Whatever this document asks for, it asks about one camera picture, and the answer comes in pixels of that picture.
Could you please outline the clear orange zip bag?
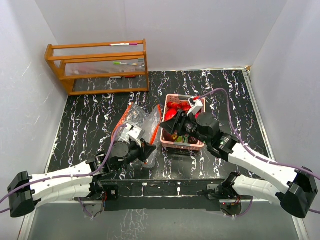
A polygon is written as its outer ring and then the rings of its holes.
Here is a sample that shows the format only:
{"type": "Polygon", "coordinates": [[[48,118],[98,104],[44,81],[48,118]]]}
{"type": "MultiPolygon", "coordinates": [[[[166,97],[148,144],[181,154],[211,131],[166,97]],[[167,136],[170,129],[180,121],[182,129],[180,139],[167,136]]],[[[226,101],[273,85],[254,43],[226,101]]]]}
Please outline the clear orange zip bag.
{"type": "MultiPolygon", "coordinates": [[[[115,131],[120,125],[137,126],[142,130],[142,137],[147,143],[155,145],[155,150],[147,158],[146,163],[142,163],[143,168],[152,169],[156,165],[157,148],[160,146],[160,123],[162,119],[161,107],[158,104],[151,113],[146,113],[136,103],[130,102],[128,107],[116,127],[114,128],[111,138],[114,138],[115,131]]],[[[129,129],[121,128],[115,135],[115,141],[124,141],[129,143],[129,129]]]]}

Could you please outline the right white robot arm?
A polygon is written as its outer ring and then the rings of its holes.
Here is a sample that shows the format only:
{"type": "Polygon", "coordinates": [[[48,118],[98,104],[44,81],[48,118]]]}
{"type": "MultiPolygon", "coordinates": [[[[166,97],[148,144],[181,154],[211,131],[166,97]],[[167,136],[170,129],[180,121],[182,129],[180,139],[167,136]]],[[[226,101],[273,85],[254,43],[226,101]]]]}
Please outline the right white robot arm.
{"type": "Polygon", "coordinates": [[[231,134],[223,132],[210,113],[195,117],[179,110],[160,127],[169,134],[189,135],[207,146],[216,158],[238,165],[258,175],[249,178],[232,173],[219,188],[220,194],[233,199],[252,196],[280,205],[290,215],[304,219],[318,194],[316,175],[306,167],[278,163],[253,151],[231,134]]]}

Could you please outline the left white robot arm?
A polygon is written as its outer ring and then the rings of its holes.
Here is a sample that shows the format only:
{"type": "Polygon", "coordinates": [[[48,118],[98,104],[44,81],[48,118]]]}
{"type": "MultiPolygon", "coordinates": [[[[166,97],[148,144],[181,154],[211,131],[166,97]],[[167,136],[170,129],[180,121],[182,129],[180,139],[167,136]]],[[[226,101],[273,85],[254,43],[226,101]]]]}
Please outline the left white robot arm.
{"type": "Polygon", "coordinates": [[[7,187],[11,218],[32,213],[47,203],[70,198],[99,199],[107,190],[101,180],[139,160],[147,163],[156,146],[144,140],[141,143],[117,141],[106,153],[99,152],[94,158],[62,170],[30,175],[18,173],[7,187]]]}

